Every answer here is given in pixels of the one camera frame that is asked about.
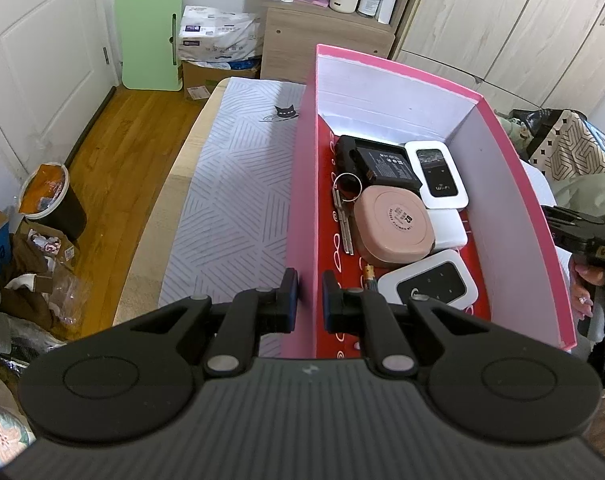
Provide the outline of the pink cardboard box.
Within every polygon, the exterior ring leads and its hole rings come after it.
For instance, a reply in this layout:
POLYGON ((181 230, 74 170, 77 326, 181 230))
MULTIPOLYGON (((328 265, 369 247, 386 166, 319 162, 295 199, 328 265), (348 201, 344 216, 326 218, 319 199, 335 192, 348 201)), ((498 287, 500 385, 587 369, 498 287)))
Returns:
POLYGON ((529 170, 481 94, 397 62, 319 46, 299 110, 286 262, 299 274, 296 327, 287 358, 318 358, 322 304, 319 263, 317 118, 335 136, 404 144, 438 140, 449 148, 469 196, 491 320, 563 350, 575 346, 565 272, 529 170))

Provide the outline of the patterned tote bag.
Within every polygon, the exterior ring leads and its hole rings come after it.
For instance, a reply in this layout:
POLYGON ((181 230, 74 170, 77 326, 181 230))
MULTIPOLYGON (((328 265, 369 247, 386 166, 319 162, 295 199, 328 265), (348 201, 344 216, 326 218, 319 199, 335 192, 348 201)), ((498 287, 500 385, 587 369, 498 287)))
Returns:
POLYGON ((557 182, 605 174, 605 133, 574 110, 512 110, 502 120, 517 154, 557 182))

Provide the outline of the white wifi router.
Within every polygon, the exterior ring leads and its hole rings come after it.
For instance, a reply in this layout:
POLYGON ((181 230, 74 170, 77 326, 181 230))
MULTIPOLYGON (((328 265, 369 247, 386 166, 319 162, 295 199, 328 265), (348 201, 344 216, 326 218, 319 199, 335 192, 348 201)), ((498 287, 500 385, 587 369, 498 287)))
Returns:
POLYGON ((440 141, 404 144, 409 164, 421 181, 418 193, 427 209, 463 210, 469 198, 447 145, 440 141))
POLYGON ((471 307, 479 292, 462 257, 453 249, 401 266, 377 280, 377 290, 388 304, 407 304, 416 294, 428 296, 457 310, 471 307))

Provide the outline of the white charger plug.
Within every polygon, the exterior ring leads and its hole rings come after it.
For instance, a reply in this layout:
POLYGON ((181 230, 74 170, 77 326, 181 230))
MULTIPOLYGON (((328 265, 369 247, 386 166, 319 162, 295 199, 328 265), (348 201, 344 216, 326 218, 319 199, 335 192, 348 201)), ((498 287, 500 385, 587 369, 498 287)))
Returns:
POLYGON ((459 211, 455 209, 428 209, 435 243, 432 252, 460 250, 468 243, 467 232, 459 211))

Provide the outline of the AA battery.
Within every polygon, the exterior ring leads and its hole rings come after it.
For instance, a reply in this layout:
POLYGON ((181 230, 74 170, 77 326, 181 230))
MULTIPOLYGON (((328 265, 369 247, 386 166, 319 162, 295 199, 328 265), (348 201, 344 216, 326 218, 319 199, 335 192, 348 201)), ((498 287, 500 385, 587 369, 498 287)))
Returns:
POLYGON ((375 268, 372 264, 367 264, 364 268, 364 287, 372 292, 377 292, 377 278, 375 268))

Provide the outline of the red patterned paper liner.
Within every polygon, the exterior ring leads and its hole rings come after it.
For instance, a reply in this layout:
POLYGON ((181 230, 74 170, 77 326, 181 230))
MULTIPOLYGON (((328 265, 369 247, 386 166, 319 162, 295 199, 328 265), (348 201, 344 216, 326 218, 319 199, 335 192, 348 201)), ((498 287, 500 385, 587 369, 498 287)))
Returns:
MULTIPOLYGON (((317 148, 319 152, 319 190, 327 193, 327 195, 319 198, 319 263, 317 264, 317 270, 319 270, 319 274, 326 270, 334 270, 337 281, 342 286, 357 285, 362 287, 365 263, 361 261, 359 254, 347 256, 343 252, 339 242, 339 224, 334 218, 335 209, 331 198, 331 187, 337 172, 331 162, 333 159, 331 142, 336 141, 337 136, 331 132, 331 128, 321 117, 317 118, 316 132, 319 135, 319 147, 317 148)), ((485 290, 485 280, 483 279, 473 232, 471 232, 465 211, 462 212, 461 217, 468 236, 468 243, 459 253, 479 289, 479 299, 467 308, 466 312, 477 316, 477 318, 490 321, 490 304, 485 290)), ((316 355, 319 358, 343 359, 360 356, 360 344, 357 337, 346 334, 330 335, 325 332, 322 304, 319 304, 316 333, 315 348, 316 355)))

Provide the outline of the white patterned tablecloth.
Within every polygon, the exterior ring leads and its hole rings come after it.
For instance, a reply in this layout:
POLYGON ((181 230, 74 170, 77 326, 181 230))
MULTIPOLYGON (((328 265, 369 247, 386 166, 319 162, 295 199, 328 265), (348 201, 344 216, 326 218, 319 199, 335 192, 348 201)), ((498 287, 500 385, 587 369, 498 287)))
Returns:
POLYGON ((303 94, 293 82, 230 80, 188 185, 161 306, 281 283, 303 94))

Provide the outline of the pink round case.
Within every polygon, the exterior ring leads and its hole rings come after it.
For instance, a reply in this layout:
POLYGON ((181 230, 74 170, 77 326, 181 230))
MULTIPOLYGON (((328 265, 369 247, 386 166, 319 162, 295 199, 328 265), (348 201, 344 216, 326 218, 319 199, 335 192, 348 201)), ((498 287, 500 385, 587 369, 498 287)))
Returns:
POLYGON ((427 257, 435 232, 421 199, 405 188, 370 185, 352 211, 355 246, 377 268, 398 268, 427 257))

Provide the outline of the black trash bin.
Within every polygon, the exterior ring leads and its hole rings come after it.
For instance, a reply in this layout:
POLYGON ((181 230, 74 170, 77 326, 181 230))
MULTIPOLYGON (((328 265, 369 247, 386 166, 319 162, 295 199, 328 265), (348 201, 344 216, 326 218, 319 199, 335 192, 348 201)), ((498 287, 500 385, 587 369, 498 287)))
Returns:
POLYGON ((86 229, 86 211, 60 162, 46 162, 34 170, 20 189, 17 205, 27 220, 59 230, 72 242, 86 229))

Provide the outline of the wooden wardrobe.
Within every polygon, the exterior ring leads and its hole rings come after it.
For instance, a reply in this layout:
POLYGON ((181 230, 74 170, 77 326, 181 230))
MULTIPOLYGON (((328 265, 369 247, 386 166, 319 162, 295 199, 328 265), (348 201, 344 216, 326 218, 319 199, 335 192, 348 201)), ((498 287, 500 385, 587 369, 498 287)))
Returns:
POLYGON ((409 0, 393 57, 503 114, 591 114, 605 96, 605 0, 409 0))

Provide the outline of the black device case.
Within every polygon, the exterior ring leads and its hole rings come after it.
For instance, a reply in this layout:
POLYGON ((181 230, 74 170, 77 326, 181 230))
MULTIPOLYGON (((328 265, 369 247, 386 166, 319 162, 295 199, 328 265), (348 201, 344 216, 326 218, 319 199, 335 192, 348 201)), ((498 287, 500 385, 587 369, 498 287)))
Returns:
POLYGON ((355 174, 363 188, 393 186, 415 194, 421 189, 402 146, 344 134, 335 143, 334 155, 339 174, 355 174))

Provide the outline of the brown cardboard box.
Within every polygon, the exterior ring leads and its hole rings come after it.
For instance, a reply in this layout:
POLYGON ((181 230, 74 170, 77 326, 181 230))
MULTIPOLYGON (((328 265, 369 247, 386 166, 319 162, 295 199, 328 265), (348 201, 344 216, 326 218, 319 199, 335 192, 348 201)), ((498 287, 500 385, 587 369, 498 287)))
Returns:
POLYGON ((182 62, 181 68, 184 96, 190 101, 208 100, 223 79, 231 77, 255 79, 260 70, 259 65, 246 68, 246 70, 227 70, 226 68, 198 66, 186 61, 182 62))

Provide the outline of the white cylinder bottle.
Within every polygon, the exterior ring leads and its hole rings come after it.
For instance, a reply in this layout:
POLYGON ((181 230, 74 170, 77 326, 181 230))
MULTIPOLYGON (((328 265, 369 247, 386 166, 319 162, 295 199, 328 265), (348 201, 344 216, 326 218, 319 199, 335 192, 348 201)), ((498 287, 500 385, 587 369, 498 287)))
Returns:
POLYGON ((376 14, 376 20, 380 24, 388 25, 391 21, 395 2, 397 0, 380 0, 380 4, 376 14))

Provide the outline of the white door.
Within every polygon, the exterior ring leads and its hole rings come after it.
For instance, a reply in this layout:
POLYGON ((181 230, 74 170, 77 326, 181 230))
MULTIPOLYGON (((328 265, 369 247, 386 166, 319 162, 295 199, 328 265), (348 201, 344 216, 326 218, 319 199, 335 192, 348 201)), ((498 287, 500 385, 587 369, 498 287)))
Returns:
POLYGON ((0 0, 0 155, 66 162, 116 87, 102 0, 0 0))

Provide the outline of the wooden shelf cabinet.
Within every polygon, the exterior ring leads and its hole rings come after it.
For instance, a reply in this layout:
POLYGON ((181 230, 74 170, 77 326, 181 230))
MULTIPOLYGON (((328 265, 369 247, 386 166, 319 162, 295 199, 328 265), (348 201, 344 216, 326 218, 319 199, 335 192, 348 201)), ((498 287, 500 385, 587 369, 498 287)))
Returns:
POLYGON ((318 44, 388 58, 395 49, 409 0, 395 0, 388 24, 311 2, 262 0, 266 9, 260 77, 302 84, 318 44))

